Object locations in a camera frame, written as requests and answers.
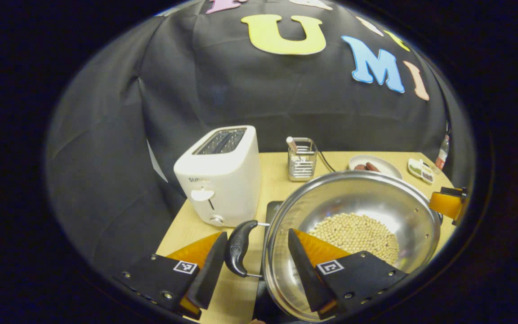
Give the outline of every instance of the black stove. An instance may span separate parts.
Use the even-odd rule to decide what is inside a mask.
[[[283,201],[271,201],[267,204],[265,223],[271,224],[277,209],[279,209],[282,203]],[[261,275],[263,275],[263,264],[261,265]],[[269,295],[267,284],[263,279],[259,279],[259,285],[257,286],[257,299],[255,299],[253,318],[262,320],[267,324],[308,324],[308,322],[285,314],[273,301],[271,295]]]

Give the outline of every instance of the utensil holder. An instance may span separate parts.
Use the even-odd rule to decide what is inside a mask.
[[[311,138],[294,137],[297,151],[288,149],[288,177],[291,181],[309,181],[315,175],[317,146]]]

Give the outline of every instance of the toaster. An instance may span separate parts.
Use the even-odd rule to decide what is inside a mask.
[[[210,131],[183,153],[173,171],[205,223],[235,227],[255,218],[261,189],[255,127]]]

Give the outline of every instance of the bottle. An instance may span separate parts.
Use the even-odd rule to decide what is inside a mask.
[[[447,155],[449,154],[449,135],[445,135],[445,139],[442,140],[441,148],[439,149],[439,155],[437,156],[437,161],[435,162],[436,168],[434,169],[436,174],[439,174],[442,168],[445,166],[445,160],[447,159]]]

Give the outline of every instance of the wok handle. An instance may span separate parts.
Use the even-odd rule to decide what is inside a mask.
[[[256,220],[245,221],[233,229],[229,236],[225,251],[225,264],[232,273],[239,277],[261,278],[261,275],[247,273],[243,266],[243,258],[249,247],[249,232],[257,225],[268,226],[269,224],[259,223]]]

